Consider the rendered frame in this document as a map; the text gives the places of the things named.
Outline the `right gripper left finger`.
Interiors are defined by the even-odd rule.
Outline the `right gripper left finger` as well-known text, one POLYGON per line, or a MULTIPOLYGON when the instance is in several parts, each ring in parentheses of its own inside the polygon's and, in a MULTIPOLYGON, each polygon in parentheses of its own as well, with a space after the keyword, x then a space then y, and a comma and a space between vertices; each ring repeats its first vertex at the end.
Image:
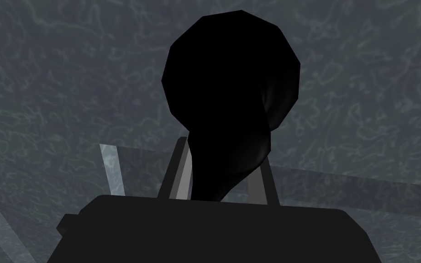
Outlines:
POLYGON ((188 139, 180 137, 175 145, 157 198, 187 200, 191 175, 192 156, 188 139))

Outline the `black round door knob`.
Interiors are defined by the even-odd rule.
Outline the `black round door knob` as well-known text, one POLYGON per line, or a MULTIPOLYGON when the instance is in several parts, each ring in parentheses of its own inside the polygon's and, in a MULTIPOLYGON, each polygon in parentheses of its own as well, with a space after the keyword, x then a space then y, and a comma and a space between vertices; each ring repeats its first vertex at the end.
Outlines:
POLYGON ((171 45, 162 85, 189 132, 192 200, 223 200, 263 164, 300 69, 280 28, 243 10, 203 16, 171 45))

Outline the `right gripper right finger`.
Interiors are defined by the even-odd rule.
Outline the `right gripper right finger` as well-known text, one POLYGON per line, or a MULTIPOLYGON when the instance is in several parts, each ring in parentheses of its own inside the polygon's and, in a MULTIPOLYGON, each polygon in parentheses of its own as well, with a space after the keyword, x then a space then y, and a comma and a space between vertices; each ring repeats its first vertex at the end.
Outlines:
POLYGON ((248 202, 250 204, 280 205, 269 161, 264 162, 248 177, 248 202))

